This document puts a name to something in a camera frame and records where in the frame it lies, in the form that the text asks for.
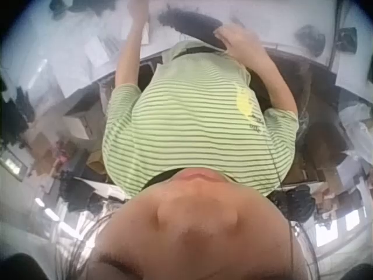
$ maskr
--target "nose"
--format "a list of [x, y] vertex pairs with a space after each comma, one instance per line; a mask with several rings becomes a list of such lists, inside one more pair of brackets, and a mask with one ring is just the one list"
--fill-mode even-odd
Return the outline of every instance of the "nose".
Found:
[[157, 211], [159, 227], [175, 235], [223, 235], [237, 227], [237, 210], [204, 195], [182, 195], [163, 201]]

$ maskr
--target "desk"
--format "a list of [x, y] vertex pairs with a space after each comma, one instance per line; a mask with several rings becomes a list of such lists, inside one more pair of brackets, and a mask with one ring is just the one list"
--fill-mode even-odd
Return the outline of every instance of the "desk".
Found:
[[[223, 23], [230, 23], [230, 18], [235, 16], [246, 27], [255, 30], [266, 47], [305, 57], [324, 66], [329, 63], [334, 38], [336, 0], [151, 1], [150, 44], [142, 47], [141, 58], [166, 50], [186, 39], [186, 36], [161, 26], [157, 21], [158, 14], [165, 10], [167, 2], [172, 6], [198, 10]], [[113, 55], [108, 63], [94, 68], [85, 54], [84, 46], [94, 36], [120, 39], [122, 26], [129, 25], [131, 18], [126, 16], [127, 0], [118, 0], [116, 10], [107, 10], [101, 17], [89, 11], [68, 12], [59, 21], [51, 19], [48, 4], [48, 0], [35, 3], [27, 10], [26, 16], [30, 18], [38, 34], [36, 49], [42, 53], [41, 58], [47, 59], [51, 65], [53, 74], [67, 98], [77, 89], [115, 70], [118, 53]], [[326, 36], [324, 52], [318, 58], [312, 57], [294, 37], [294, 32], [307, 24], [316, 26]], [[118, 41], [120, 48], [124, 42]]]

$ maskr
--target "window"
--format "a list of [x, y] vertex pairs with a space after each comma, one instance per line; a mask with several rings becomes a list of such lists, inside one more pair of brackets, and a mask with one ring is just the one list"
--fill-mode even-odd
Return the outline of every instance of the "window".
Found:
[[316, 227], [316, 244], [321, 247], [338, 238], [337, 221], [333, 220], [330, 229], [324, 226], [315, 225]]
[[359, 211], [354, 210], [346, 215], [346, 228], [347, 230], [352, 230], [360, 223]]

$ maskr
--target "striped shirt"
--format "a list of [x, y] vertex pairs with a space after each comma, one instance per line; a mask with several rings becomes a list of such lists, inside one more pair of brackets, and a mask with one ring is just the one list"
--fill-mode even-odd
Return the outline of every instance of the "striped shirt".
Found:
[[274, 108], [262, 114], [249, 79], [231, 58], [199, 53], [166, 59], [143, 93], [117, 87], [103, 140], [114, 183], [136, 195], [160, 173], [207, 167], [263, 195], [278, 187], [293, 162], [298, 120]]

